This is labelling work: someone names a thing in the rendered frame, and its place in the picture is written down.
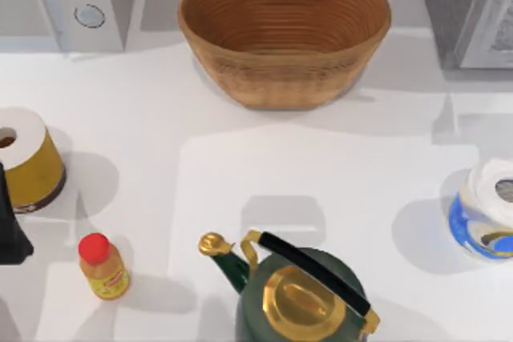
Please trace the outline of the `brown woven basket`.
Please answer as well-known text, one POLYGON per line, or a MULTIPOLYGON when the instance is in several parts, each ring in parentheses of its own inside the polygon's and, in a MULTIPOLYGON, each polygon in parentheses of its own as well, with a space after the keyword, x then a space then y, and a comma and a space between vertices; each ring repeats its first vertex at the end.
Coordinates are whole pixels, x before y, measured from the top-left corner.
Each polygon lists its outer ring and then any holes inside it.
POLYGON ((349 90, 391 25, 388 0, 181 0, 180 29, 230 98, 312 109, 349 90))

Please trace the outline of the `green and gold kettle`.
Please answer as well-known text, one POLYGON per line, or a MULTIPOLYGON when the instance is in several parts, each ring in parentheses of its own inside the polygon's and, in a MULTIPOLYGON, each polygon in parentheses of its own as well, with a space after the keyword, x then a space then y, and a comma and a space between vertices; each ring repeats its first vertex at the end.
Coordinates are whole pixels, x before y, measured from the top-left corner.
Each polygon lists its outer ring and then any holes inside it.
POLYGON ((250 230, 243 253, 215 232, 199 250, 239 295, 236 342, 367 342, 380 317, 351 268, 326 251, 250 230))

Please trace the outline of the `yellow bottle with red cap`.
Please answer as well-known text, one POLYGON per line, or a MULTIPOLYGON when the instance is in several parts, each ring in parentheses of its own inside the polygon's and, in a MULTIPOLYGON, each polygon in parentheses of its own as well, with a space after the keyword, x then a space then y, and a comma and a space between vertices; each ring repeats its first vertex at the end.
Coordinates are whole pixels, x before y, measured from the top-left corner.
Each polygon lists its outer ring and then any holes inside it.
POLYGON ((91 290, 101 300, 115 300, 130 286, 130 276, 118 248, 102 233, 84 236, 78 245, 79 266, 91 290))

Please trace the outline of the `microwave knob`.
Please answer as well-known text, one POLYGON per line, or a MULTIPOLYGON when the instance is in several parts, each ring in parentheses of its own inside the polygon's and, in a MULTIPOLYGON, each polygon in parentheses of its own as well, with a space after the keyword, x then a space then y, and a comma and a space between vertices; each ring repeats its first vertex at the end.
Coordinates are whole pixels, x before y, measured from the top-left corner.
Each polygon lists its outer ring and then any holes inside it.
POLYGON ((105 13, 97 6, 91 4, 76 7, 74 17, 81 26, 89 29, 100 28, 106 21, 105 13))

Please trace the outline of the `yellow wrapped paper roll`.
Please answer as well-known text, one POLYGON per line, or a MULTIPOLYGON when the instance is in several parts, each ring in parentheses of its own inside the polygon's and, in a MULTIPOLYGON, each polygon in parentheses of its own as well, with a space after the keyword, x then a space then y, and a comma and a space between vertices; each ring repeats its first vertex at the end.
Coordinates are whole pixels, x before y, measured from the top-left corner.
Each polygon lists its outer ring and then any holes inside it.
POLYGON ((24 107, 0 108, 0 163, 16 214, 45 207, 66 182, 64 163, 46 124, 24 107))

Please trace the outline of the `blue wrapped paper roll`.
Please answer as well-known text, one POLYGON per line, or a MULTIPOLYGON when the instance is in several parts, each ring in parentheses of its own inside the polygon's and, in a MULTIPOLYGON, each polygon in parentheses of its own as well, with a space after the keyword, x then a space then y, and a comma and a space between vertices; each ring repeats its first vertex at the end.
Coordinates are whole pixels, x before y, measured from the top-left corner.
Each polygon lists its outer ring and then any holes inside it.
POLYGON ((448 212, 458 244, 488 260, 513 260, 513 158, 478 163, 448 212))

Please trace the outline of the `pale microwave oven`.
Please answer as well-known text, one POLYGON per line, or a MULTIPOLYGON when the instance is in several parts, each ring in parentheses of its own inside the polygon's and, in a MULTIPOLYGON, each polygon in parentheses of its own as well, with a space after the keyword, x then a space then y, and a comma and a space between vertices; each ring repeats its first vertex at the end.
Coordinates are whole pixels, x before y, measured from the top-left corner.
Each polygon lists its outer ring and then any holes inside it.
POLYGON ((125 49, 135 0, 0 0, 0 53, 114 53, 125 49), (100 8, 105 23, 81 26, 76 7, 100 8))

